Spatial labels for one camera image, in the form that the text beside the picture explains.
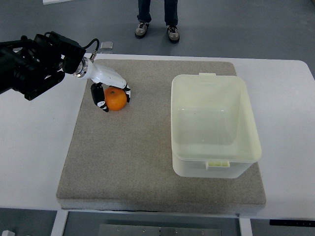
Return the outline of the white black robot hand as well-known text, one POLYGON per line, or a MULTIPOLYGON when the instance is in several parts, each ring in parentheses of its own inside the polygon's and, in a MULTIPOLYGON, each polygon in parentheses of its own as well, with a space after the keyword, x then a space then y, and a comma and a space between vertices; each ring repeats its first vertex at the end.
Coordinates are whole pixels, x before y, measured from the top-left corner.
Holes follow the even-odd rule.
POLYGON ((108 87, 122 89, 127 96, 127 103, 130 101, 131 90, 125 81, 115 70, 92 62, 84 57, 77 70, 73 74, 80 79, 91 79, 91 94, 94 104, 105 112, 110 111, 105 103, 104 90, 108 87))

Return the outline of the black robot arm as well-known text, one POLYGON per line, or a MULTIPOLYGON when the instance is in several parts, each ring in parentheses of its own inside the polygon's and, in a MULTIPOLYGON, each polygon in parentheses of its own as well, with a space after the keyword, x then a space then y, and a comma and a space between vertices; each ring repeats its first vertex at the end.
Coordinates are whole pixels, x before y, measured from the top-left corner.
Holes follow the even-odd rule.
POLYGON ((19 40, 0 44, 0 91, 20 92, 31 101, 59 84, 66 74, 78 73, 84 66, 86 46, 54 31, 25 35, 19 40))

